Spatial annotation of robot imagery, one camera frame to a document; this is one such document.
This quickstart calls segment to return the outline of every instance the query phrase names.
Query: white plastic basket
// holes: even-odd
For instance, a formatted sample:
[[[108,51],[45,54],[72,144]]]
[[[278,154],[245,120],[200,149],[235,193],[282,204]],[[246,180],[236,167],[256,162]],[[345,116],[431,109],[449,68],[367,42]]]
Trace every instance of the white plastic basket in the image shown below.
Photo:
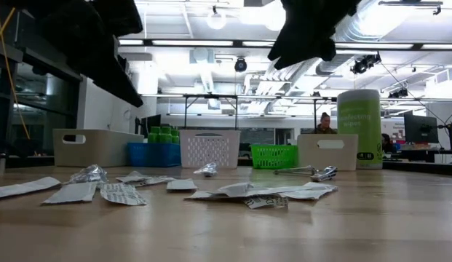
[[[240,131],[181,130],[182,167],[215,162],[219,168],[237,168],[239,142]]]

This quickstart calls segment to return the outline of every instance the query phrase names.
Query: wooden table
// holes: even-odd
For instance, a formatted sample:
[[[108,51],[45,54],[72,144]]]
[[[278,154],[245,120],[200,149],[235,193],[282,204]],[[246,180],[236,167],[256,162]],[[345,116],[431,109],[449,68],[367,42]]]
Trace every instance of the wooden table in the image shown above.
[[[72,168],[8,170],[0,186]],[[111,181],[131,168],[107,169]],[[240,181],[301,185],[307,178],[248,167],[205,179],[191,170],[140,169],[194,178],[201,190]],[[184,201],[165,185],[140,188],[144,207],[92,203],[40,206],[56,190],[0,200],[5,261],[452,261],[452,177],[386,170],[340,172],[339,187],[317,202],[250,210],[241,203]]]

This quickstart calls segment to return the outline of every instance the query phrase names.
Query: yellow cable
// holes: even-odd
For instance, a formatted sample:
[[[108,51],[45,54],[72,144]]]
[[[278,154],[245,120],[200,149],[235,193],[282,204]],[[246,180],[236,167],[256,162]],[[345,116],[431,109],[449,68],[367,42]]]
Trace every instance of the yellow cable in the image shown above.
[[[10,10],[9,15],[7,15],[6,20],[4,21],[4,26],[1,27],[1,19],[0,19],[0,36],[2,36],[2,33],[4,32],[4,29],[6,29],[7,24],[9,24],[10,19],[14,15],[15,7]]]
[[[9,59],[7,59],[6,44],[4,43],[4,36],[2,34],[5,27],[7,26],[7,22],[8,21],[6,20],[6,22],[4,23],[4,26],[2,26],[1,25],[1,17],[0,17],[0,37],[1,37],[1,42],[2,42],[2,50],[4,52],[4,59],[6,60],[7,75],[9,76],[9,83],[10,83],[12,93],[14,94],[15,105],[17,105],[17,111],[19,112],[20,121],[22,122],[22,125],[23,125],[23,130],[25,131],[25,134],[27,135],[27,139],[30,140],[30,135],[28,134],[27,126],[25,125],[25,121],[23,121],[22,112],[20,112],[20,107],[19,107],[19,103],[17,100],[17,93],[15,92],[15,85],[14,85],[14,81],[12,80],[12,73],[11,73],[10,67],[9,67]]]

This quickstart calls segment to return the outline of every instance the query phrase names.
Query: woman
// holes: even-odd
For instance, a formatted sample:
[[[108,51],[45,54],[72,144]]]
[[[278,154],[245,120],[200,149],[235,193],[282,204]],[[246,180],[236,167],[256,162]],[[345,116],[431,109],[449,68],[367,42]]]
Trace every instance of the woman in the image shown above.
[[[381,134],[381,142],[383,145],[384,153],[396,153],[394,145],[392,144],[391,138],[388,134]]]
[[[329,127],[330,116],[327,113],[322,113],[320,124],[318,124],[316,133],[317,134],[337,134],[335,130]]]

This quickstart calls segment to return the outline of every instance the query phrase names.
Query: green plastic basket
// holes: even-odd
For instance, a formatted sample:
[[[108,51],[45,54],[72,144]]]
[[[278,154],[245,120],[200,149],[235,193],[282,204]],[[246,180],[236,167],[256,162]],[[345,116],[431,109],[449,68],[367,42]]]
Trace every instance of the green plastic basket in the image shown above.
[[[297,165],[297,146],[252,145],[253,168],[281,169]]]

